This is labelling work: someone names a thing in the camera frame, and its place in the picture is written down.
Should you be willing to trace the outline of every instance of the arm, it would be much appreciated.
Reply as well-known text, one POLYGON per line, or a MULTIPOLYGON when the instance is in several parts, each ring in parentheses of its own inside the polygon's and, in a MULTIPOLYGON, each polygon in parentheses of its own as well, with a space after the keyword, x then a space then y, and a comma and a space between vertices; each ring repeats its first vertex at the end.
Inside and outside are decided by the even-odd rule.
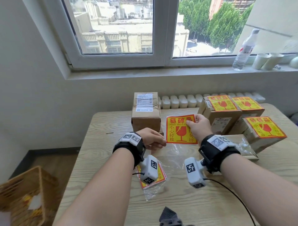
MULTIPOLYGON (((201 143, 212 134, 209 120, 196 115, 196 123, 187 121, 194 137, 201 143)), ((221 173, 248 209, 263 226, 296 225, 298 222, 298 187, 269 172, 239 154, 226 157, 221 173)))
MULTIPOLYGON (((166 145, 162 135, 145 128, 137 132, 147 149, 166 145)), ((93 176, 56 226, 121 226, 128 208, 134 157, 126 148, 117 149, 93 176)))

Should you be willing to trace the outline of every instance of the window sill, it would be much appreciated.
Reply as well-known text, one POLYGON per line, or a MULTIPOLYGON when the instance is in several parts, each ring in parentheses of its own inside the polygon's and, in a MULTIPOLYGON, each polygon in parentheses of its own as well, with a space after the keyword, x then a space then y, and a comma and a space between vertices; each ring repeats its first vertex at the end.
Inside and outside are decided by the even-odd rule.
POLYGON ((267 73, 267 72, 297 72, 298 69, 286 64, 280 65, 280 70, 255 70, 250 65, 242 71, 235 71, 231 66, 218 67, 191 67, 191 68, 160 68, 160 69, 134 69, 94 72, 71 72, 67 80, 82 79, 107 79, 107 78, 140 78, 140 77, 163 77, 184 75, 218 75, 218 74, 245 74, 245 73, 267 73))

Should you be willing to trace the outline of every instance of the table surface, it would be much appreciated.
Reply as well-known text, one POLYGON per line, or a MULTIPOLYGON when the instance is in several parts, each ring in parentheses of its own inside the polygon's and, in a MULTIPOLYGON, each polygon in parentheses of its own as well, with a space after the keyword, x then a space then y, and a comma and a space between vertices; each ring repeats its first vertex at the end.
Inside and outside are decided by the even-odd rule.
MULTIPOLYGON (((259 153, 260 160, 256 164, 298 184, 298 127, 273 105, 262 106, 265 108, 263 116, 269 116, 288 138, 259 153)), ((198 108, 161 110, 163 131, 167 116, 197 112, 198 108)), ((132 131, 131 111, 99 112, 93 116, 55 221, 110 157, 115 142, 128 131, 132 131)), ((188 157, 199 158, 197 145, 167 144, 154 155, 165 165, 169 180, 162 184, 155 197, 146 201, 137 176, 132 178, 125 225, 159 225, 158 219, 165 206, 174 210, 184 225, 252 225, 245 208, 225 188, 214 182, 207 182, 202 189, 188 184, 183 163, 188 157)), ((222 176, 217 179, 230 187, 222 176)))

